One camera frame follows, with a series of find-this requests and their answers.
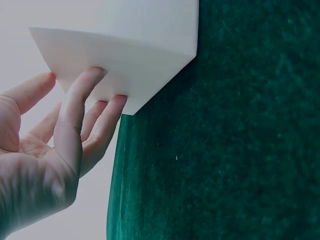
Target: finger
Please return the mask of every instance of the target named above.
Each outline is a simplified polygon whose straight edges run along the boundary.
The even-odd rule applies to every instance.
[[[52,72],[45,72],[3,92],[0,96],[14,100],[22,115],[46,96],[55,84],[55,75]]]
[[[29,134],[47,144],[54,134],[60,107],[61,102],[41,122],[33,127]]]
[[[95,86],[104,78],[105,71],[92,67],[83,72],[71,85],[62,102],[53,133],[54,147],[66,167],[79,176],[82,160],[81,128],[85,102]]]
[[[105,155],[126,101],[126,96],[116,95],[98,117],[89,138],[83,142],[81,176],[90,171]]]
[[[105,101],[97,101],[93,107],[84,115],[82,129],[81,129],[81,141],[84,142],[88,139],[92,128],[94,127],[98,117],[107,106]]]

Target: green fabric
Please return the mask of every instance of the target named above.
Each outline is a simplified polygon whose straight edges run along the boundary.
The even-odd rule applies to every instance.
[[[107,239],[320,239],[317,95],[319,0],[200,0],[197,58],[122,118]]]

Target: green velvet fabric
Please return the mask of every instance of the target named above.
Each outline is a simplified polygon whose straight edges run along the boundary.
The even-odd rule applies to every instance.
[[[196,59],[122,118],[107,239],[320,239],[319,111],[319,0],[200,0]]]

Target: white background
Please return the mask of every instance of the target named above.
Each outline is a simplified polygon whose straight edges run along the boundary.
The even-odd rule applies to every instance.
[[[19,2],[0,0],[0,92],[49,70],[24,22],[28,14],[24,7],[29,1]],[[62,97],[57,83],[49,95],[22,116],[20,135],[40,121]],[[105,240],[117,132],[118,129],[104,158],[80,180],[71,207],[12,234],[8,240]]]

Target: hand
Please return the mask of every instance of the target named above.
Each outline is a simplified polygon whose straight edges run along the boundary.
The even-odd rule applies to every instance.
[[[85,115],[85,101],[104,76],[99,67],[83,72],[66,100],[23,138],[21,115],[51,91],[54,74],[40,74],[0,94],[0,237],[75,201],[79,178],[104,156],[127,101],[116,95],[108,104],[96,102]]]

